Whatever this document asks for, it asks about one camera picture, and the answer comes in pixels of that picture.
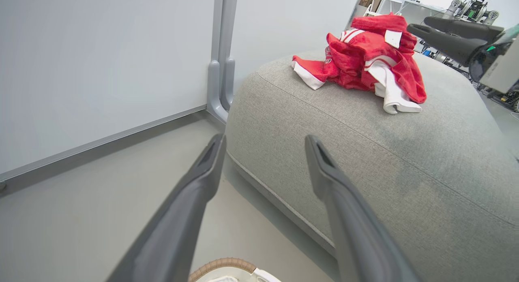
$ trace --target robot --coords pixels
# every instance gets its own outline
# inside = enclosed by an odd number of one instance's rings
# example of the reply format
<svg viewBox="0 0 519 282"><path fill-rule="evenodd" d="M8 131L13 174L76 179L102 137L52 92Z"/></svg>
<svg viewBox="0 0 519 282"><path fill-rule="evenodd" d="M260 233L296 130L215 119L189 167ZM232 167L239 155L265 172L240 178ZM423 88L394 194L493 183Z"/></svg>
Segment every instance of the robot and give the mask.
<svg viewBox="0 0 519 282"><path fill-rule="evenodd" d="M487 11L487 4L488 2L485 2L485 0L470 0L466 3L461 0L453 0L442 18L492 25L495 19L499 17L499 12Z"/></svg>

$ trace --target gray upholstery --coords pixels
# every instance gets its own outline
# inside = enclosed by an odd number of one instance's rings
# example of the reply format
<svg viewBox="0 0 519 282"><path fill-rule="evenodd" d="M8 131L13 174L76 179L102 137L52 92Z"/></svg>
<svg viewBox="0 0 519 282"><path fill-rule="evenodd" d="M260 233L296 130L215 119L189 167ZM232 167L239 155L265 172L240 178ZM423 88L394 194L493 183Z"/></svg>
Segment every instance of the gray upholstery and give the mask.
<svg viewBox="0 0 519 282"><path fill-rule="evenodd" d="M303 53L322 59L323 51ZM311 90L291 57L250 75L232 103L227 152L252 184L333 254L313 195L304 136L317 135L427 281L517 276L519 164L462 75L415 55L423 112L387 114L382 98L326 83Z"/></svg>

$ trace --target white clothing tag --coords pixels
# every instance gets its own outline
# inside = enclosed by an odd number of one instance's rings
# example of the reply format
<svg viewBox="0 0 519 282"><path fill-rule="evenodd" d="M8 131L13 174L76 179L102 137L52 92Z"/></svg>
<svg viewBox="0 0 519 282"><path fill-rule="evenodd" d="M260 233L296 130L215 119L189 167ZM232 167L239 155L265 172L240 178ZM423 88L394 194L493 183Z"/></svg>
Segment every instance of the white clothing tag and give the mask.
<svg viewBox="0 0 519 282"><path fill-rule="evenodd" d="M402 32L395 32L386 30L386 42L398 49L400 47L400 38L402 38Z"/></svg>

